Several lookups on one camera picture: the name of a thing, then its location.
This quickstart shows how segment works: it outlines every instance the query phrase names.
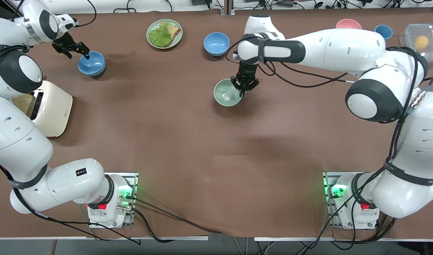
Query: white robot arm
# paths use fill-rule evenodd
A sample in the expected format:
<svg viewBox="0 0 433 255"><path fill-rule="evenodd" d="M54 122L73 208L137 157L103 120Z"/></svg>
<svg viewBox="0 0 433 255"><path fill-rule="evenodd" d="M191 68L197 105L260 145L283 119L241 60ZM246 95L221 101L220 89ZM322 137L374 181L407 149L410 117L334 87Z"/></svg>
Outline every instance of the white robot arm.
<svg viewBox="0 0 433 255"><path fill-rule="evenodd" d="M427 61L385 49L380 34L360 29L327 29L285 39L265 15L250 16L237 54L239 71L232 83L243 96L258 85L258 63L296 63L357 77L346 94L348 109L359 118L389 123L404 114L411 87L416 108L404 123L397 156L385 163L385 171L367 184L357 199L352 198L340 212L344 228L352 228L351 206L356 228L374 228L380 209L386 215L402 218L420 210L433 199L433 92L418 86L426 77ZM351 197L373 173L343 175L334 186L336 207Z"/></svg>
<svg viewBox="0 0 433 255"><path fill-rule="evenodd" d="M0 19L0 165L13 180L22 199L34 211L43 211L71 200L86 204L90 220L107 227L121 227L126 211L119 193L132 189L119 175L105 175L101 164L92 159L73 161L50 168L53 155L50 141L35 124L9 100L40 87L43 75L35 61L25 54L43 42L53 42L58 53L69 51L88 57L89 49L75 43L68 30L78 23L69 15L55 16L41 1L25 0L24 17ZM30 213L16 196L10 202L19 213Z"/></svg>

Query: plate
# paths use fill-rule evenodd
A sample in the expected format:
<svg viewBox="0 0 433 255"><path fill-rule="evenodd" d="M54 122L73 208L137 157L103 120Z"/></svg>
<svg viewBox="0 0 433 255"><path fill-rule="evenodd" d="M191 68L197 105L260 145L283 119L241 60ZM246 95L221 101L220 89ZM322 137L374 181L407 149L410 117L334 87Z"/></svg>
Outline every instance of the plate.
<svg viewBox="0 0 433 255"><path fill-rule="evenodd" d="M178 28L180 28L179 34L174 38L174 40L172 41L171 45L169 45L168 47L158 47L158 46L155 46L155 45L152 44L152 42L150 42L150 38L149 38L149 33L152 30L157 29L160 26L160 23L162 23L163 21L164 22L168 22L168 23L172 23L174 26L177 26ZM160 19L159 21L153 22L149 26L149 28L147 29L146 37L147 37L147 42L149 42L150 45L152 45L153 47L155 47L157 49L169 49L169 48L174 47L175 45L177 45L177 43L180 42L180 40L182 39L182 34L183 34L183 28L182 28L182 26L177 21L174 21L172 19Z"/></svg>

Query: lemon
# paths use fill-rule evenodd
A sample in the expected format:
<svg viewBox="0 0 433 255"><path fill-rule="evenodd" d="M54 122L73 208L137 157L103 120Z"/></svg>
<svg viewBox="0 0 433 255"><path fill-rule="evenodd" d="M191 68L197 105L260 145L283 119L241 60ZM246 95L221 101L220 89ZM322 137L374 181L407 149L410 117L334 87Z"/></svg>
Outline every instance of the lemon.
<svg viewBox="0 0 433 255"><path fill-rule="evenodd" d="M429 39L424 35L420 35L414 39L414 44L416 50L423 51L429 44Z"/></svg>

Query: light green bowl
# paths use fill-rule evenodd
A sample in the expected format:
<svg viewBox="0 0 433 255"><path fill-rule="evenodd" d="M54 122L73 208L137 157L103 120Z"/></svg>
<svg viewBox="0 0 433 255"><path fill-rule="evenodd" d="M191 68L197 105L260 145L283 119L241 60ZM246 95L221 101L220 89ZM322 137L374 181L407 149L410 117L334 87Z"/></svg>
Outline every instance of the light green bowl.
<svg viewBox="0 0 433 255"><path fill-rule="evenodd" d="M180 28L180 32L179 34L174 38L174 40L172 41L171 45L169 45L168 47L158 47L152 44L152 42L150 42L150 38L149 38L149 34L152 30L157 29L160 26L160 23L162 22L168 22L168 23L172 23L174 26ZM149 28L147 29L147 33L146 33L146 37L147 37L147 42L150 43L150 45L152 45L153 47L157 48L157 49L169 49L174 47L175 45L177 45L177 43L179 43L179 41L182 39L182 34L183 34L183 28L182 26L177 22L174 21L172 19L160 19L159 21L155 21L153 22Z"/></svg>
<svg viewBox="0 0 433 255"><path fill-rule="evenodd" d="M231 107L242 100L240 92L234 87L230 79L218 82L213 90L215 100L222 106Z"/></svg>

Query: pink bowl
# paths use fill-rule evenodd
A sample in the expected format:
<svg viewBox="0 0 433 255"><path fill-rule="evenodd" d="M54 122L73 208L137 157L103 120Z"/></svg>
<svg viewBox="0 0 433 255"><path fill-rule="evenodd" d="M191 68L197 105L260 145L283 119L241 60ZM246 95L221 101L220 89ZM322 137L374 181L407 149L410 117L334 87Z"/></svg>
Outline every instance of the pink bowl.
<svg viewBox="0 0 433 255"><path fill-rule="evenodd" d="M353 19L341 19L337 24L336 28L354 28L362 29L361 25Z"/></svg>

